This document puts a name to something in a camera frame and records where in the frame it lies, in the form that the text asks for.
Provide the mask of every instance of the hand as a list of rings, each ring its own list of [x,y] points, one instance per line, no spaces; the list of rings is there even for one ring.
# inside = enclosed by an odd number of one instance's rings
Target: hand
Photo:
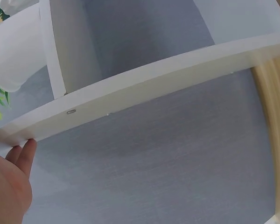
[[[23,148],[16,146],[0,156],[0,223],[21,223],[32,203],[30,171],[36,141],[29,140]]]

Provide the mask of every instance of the screw hole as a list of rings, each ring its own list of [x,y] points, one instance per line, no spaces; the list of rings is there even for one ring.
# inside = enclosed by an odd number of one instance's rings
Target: screw hole
[[[67,111],[66,114],[72,114],[74,112],[76,112],[76,110]]]

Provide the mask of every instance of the finger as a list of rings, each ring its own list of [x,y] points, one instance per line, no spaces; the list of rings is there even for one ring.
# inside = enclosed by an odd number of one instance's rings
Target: finger
[[[20,156],[15,165],[27,176],[30,176],[33,158],[35,155],[37,143],[30,139],[23,147]]]
[[[22,152],[22,148],[20,146],[13,147],[6,155],[5,159],[15,164],[21,152]]]

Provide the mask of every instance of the shelf board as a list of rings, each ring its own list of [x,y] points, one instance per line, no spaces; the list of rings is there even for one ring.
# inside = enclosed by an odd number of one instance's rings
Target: shelf board
[[[40,3],[41,30],[44,52],[47,59],[47,67],[54,98],[57,99],[66,93],[63,81],[55,36],[53,31],[50,0],[41,0]]]
[[[198,49],[118,74],[49,102],[0,129],[0,148],[42,140],[133,105],[280,55],[280,33]]]

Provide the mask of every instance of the white flower pot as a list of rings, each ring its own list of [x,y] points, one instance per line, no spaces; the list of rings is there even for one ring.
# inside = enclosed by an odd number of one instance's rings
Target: white flower pot
[[[6,15],[14,15],[37,2],[39,0],[0,0],[0,8]]]
[[[0,23],[0,88],[17,91],[45,65],[37,3]]]

